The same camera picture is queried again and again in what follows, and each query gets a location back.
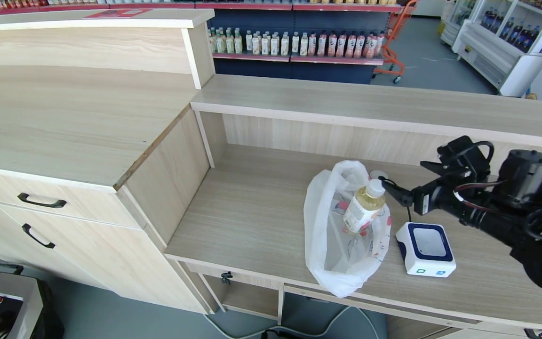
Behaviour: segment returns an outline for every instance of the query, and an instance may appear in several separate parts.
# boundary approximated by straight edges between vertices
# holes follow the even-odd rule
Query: orange shopping cart
[[[383,63],[385,65],[390,64],[390,67],[388,69],[376,68],[375,73],[372,75],[372,79],[376,77],[377,73],[388,73],[396,75],[396,78],[392,81],[393,83],[398,84],[400,82],[400,77],[402,77],[405,72],[405,65],[398,60],[398,55],[390,48],[390,42],[396,40],[399,36],[400,30],[403,29],[405,23],[407,23],[413,14],[413,11],[415,11],[416,4],[417,0],[410,0],[400,11],[390,15],[386,43],[382,46]],[[394,65],[398,67],[398,71],[393,70]]]

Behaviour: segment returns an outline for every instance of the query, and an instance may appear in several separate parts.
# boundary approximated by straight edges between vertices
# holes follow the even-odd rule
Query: display fridge
[[[499,94],[522,97],[542,69],[542,0],[477,0],[452,49]]]
[[[441,40],[452,46],[464,20],[469,18],[476,5],[476,0],[456,0],[455,7],[446,21],[445,29],[440,35]]]

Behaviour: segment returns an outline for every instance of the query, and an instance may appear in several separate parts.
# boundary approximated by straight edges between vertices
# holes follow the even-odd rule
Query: black drawer handle
[[[51,207],[51,208],[62,208],[66,204],[66,200],[58,200],[57,202],[54,202],[53,204],[42,204],[41,202],[29,202],[28,201],[29,195],[26,193],[20,193],[18,194],[18,198],[22,202],[26,202],[27,204],[34,204],[37,206],[43,206],[43,207]]]
[[[28,236],[30,236],[34,241],[37,241],[37,242],[38,242],[39,244],[41,244],[41,246],[43,246],[43,247],[47,247],[48,249],[53,249],[53,248],[56,246],[56,244],[54,244],[53,242],[50,242],[50,243],[47,244],[47,245],[46,245],[46,244],[43,244],[43,243],[41,242],[41,240],[35,238],[35,236],[31,234],[31,226],[28,225],[28,224],[22,225],[22,230],[24,231],[24,233],[28,234]]]

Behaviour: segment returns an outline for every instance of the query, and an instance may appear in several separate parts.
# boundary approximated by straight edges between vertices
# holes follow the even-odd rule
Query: gray floor
[[[469,65],[455,60],[456,55],[440,42],[437,27],[438,20],[412,18],[400,38],[393,42],[392,48],[407,66],[398,86],[494,94],[495,89]],[[393,79],[393,75],[380,74],[372,84],[395,86]],[[24,275],[44,279],[51,285],[56,310],[66,326],[65,339],[224,338],[200,314],[119,298],[109,291],[34,270],[26,270]],[[341,309],[341,305],[290,294],[284,305],[284,325],[306,333],[319,333]],[[380,339],[385,339],[385,317],[368,314]],[[247,335],[275,324],[235,312],[217,313],[211,318],[233,336]],[[324,338],[375,339],[375,336],[363,316],[349,309]]]

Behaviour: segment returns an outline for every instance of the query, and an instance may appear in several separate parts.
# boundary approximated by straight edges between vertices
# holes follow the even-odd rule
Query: white plastic bag
[[[367,169],[359,161],[341,161],[319,173],[305,198],[305,259],[307,268],[339,298],[352,294],[378,270],[390,241],[390,210],[384,206],[371,232],[349,233],[342,221],[353,195],[367,185]]]

